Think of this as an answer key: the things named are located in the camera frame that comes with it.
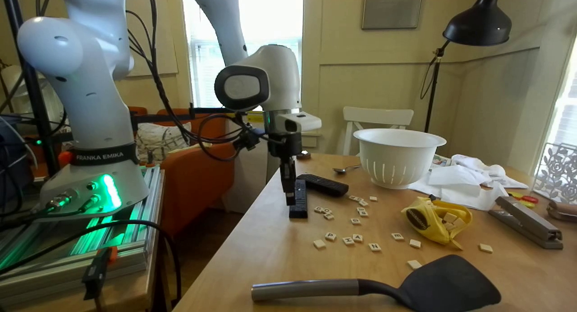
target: franka emika robot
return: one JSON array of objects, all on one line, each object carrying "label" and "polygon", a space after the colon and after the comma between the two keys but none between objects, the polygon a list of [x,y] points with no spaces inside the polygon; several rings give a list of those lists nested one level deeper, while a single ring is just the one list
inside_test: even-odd
[{"label": "franka emika robot", "polygon": [[[262,106],[268,150],[280,158],[287,205],[294,205],[294,156],[302,151],[301,132],[321,127],[320,119],[300,111],[295,55],[284,46],[267,45],[247,57],[238,0],[196,1],[214,26],[227,65],[216,78],[216,96],[236,112]],[[130,112],[114,85],[134,66],[126,0],[64,2],[69,18],[31,18],[17,40],[23,57],[60,97],[76,142],[70,164],[43,185],[41,205],[57,208],[54,220],[108,216],[148,195]]]}]

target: black spatula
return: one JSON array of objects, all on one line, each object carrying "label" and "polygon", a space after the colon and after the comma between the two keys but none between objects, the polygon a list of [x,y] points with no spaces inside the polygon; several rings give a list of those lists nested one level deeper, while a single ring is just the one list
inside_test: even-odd
[{"label": "black spatula", "polygon": [[413,271],[399,288],[365,279],[290,281],[253,285],[253,301],[384,294],[419,312],[463,312],[501,301],[501,293],[473,265],[447,255]]}]

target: beige wall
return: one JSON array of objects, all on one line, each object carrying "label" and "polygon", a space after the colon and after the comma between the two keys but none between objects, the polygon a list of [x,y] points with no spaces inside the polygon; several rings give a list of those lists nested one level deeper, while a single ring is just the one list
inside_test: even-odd
[{"label": "beige wall", "polygon": [[[449,19],[474,0],[422,0],[416,30],[363,31],[363,0],[305,0],[303,107],[323,120],[319,151],[341,152],[344,106],[412,109]],[[549,125],[575,37],[575,0],[499,0],[511,39],[495,47],[449,45],[435,98],[439,153],[478,156],[530,172]]]},{"label": "beige wall", "polygon": [[[182,0],[156,0],[159,12],[159,30],[157,33],[157,49],[159,70],[167,97],[173,107],[188,107],[191,97],[190,71],[188,64],[188,46],[184,29]],[[34,0],[20,0],[24,18],[34,15]],[[127,0],[129,10],[133,10],[151,27],[150,6],[148,0]],[[66,17],[63,0],[50,0],[47,16]],[[143,43],[146,40],[136,19],[128,17],[128,27]],[[16,47],[10,33],[6,11],[0,11],[0,31],[5,37],[0,39],[0,58],[8,64],[18,64]],[[156,113],[162,109],[156,86],[150,76],[150,71],[142,59],[135,57],[135,67],[129,77],[116,82],[118,91],[128,106],[146,107],[149,112]]]}]

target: black lamp shade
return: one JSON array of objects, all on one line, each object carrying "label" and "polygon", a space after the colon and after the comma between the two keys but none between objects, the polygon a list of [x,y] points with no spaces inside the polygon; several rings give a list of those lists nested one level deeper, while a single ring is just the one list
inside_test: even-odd
[{"label": "black lamp shade", "polygon": [[451,19],[443,36],[457,44],[492,46],[509,40],[511,26],[497,0],[476,0],[472,8]]}]

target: floor lamp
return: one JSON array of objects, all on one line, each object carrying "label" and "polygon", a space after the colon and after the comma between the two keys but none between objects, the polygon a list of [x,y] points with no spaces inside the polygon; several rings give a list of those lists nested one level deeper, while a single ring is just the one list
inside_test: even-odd
[{"label": "floor lamp", "polygon": [[[445,55],[445,48],[450,42],[470,46],[493,46],[509,40],[511,32],[511,19],[497,6],[498,0],[476,0],[468,10],[457,14],[451,19],[443,32],[447,39],[445,44],[435,51],[435,58],[429,63],[427,73],[433,64],[433,79],[429,85],[431,95],[429,97],[429,109],[425,123],[425,133],[429,132],[431,112],[435,101],[437,81],[439,80],[439,67],[441,59]],[[422,92],[421,99],[425,98],[427,91]]]}]

